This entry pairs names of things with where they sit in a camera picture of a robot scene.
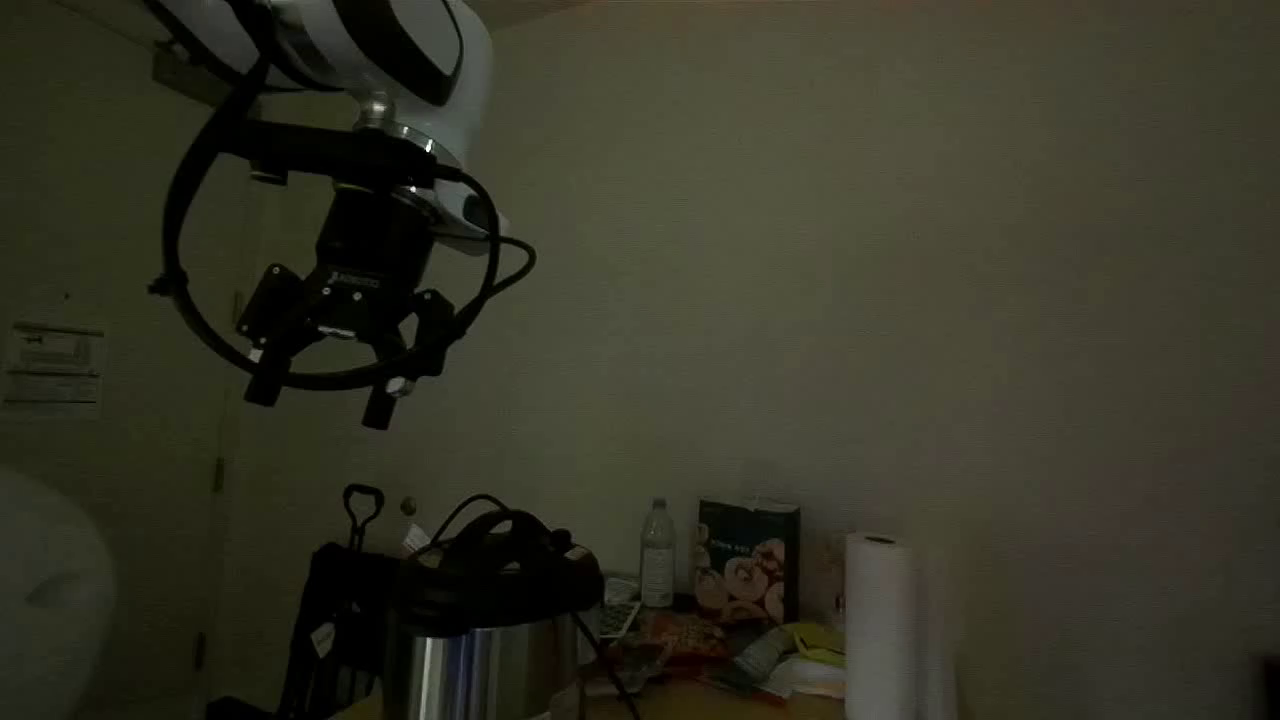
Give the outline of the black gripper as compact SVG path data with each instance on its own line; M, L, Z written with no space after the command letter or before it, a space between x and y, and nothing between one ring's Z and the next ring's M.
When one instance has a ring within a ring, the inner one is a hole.
M418 280L430 245L429 211L395 198L341 188L316 236L316 265L306 271L269 265L236 321L253 344L245 402L271 410L282 381L297 381L290 359L320 342L371 353L369 365L341 368L341 381L385 375L400 365L413 353L400 325L429 310ZM408 375L371 386L359 426L385 431L402 396Z

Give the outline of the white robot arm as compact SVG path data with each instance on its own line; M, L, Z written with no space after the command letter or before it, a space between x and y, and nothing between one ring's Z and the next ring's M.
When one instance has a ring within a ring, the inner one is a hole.
M161 211L161 275L197 342L249 375L260 410L279 392L369 396L385 427L414 381L481 321L481 302L425 286L436 245L483 256L511 240L463 170L490 82L490 36L463 0L147 0L229 92L188 146ZM233 332L214 332L178 256L188 210L214 161L264 180L334 184L316 265L271 265Z

